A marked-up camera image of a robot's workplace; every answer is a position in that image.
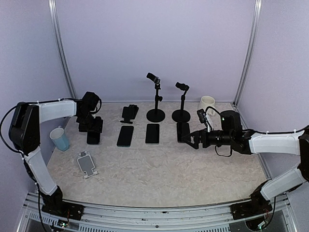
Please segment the black folding phone stand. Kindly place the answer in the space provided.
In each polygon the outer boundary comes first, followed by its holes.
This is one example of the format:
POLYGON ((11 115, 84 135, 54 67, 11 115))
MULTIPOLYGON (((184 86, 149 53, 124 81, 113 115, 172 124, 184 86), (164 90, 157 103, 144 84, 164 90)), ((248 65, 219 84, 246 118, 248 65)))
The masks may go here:
POLYGON ((134 104, 130 104, 129 106, 124 106, 122 111, 122 118, 121 123, 126 124, 132 124, 133 122, 131 120, 134 120, 136 118, 137 112, 139 110, 139 107, 134 104))

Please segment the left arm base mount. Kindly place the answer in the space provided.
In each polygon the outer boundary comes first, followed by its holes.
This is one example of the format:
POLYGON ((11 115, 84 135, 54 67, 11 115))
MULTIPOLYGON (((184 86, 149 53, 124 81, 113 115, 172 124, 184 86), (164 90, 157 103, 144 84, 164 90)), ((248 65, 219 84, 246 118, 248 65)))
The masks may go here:
POLYGON ((84 206, 66 201, 43 199, 42 211, 54 216, 80 221, 84 212, 84 206))

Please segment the silver edged black smartphone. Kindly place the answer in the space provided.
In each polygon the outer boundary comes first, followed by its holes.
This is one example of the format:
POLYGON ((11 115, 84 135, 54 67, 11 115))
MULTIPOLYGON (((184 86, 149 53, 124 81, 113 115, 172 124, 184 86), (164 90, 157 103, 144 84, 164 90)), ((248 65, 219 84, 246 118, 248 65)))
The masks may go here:
POLYGON ((159 144, 159 134, 159 124, 147 124, 145 143, 155 145, 159 144))

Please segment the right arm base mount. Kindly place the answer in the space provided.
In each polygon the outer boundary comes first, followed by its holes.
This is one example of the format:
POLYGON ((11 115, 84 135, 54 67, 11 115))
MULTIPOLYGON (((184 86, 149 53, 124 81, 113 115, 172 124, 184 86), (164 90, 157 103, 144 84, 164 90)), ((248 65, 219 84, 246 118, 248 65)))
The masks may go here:
POLYGON ((273 210, 270 200, 266 200, 258 191, 250 195, 247 202, 236 203, 230 206, 233 220, 253 217, 273 210))

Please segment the black round-base phone stand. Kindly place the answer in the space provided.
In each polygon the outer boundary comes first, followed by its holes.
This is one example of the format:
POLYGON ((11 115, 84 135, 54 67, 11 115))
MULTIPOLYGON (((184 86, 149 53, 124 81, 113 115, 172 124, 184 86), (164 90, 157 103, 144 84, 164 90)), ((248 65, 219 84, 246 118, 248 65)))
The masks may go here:
POLYGON ((165 113, 163 110, 158 108, 159 102, 162 101, 163 97, 159 95, 161 89, 160 79, 152 73, 147 73, 146 77, 154 82, 155 88, 155 105, 154 109, 151 109, 147 112, 146 117, 150 122, 161 122, 165 119, 165 113))

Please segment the purple edged black smartphone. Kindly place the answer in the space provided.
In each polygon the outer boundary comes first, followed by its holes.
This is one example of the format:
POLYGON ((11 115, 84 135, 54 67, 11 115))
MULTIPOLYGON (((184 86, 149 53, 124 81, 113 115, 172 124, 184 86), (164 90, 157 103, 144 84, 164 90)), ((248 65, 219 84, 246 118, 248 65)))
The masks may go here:
POLYGON ((189 123, 187 122, 177 122, 177 142, 184 143, 183 137, 190 134, 189 123))

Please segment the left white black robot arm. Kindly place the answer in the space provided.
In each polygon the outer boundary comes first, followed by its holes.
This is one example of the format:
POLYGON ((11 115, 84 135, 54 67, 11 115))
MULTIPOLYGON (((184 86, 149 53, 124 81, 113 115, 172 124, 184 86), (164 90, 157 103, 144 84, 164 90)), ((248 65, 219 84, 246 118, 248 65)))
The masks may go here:
POLYGON ((40 124, 65 117, 76 117, 79 132, 87 134, 87 144, 98 145, 103 129, 103 119, 97 116, 102 100, 94 92, 86 92, 82 99, 20 102, 13 109, 9 139, 14 151, 20 153, 30 175, 48 198, 48 206, 57 215, 67 211, 67 203, 54 196, 58 186, 50 176, 40 148, 40 124))

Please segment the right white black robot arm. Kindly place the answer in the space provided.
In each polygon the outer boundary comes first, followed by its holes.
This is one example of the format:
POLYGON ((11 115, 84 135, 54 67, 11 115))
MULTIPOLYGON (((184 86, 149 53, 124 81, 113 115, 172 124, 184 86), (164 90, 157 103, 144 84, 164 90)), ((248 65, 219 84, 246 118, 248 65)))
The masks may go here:
POLYGON ((257 193, 247 203, 247 211, 256 215, 269 201, 289 190, 294 190, 309 180, 309 128, 289 132, 259 132, 243 129, 240 114, 227 110, 219 113, 221 130, 214 130, 204 110, 198 110, 203 130, 194 131, 182 137, 183 142, 194 149, 199 145, 207 148, 211 145, 227 145, 231 151, 252 155, 260 153, 292 154, 300 157, 300 163, 283 174, 266 181, 257 188, 257 193))

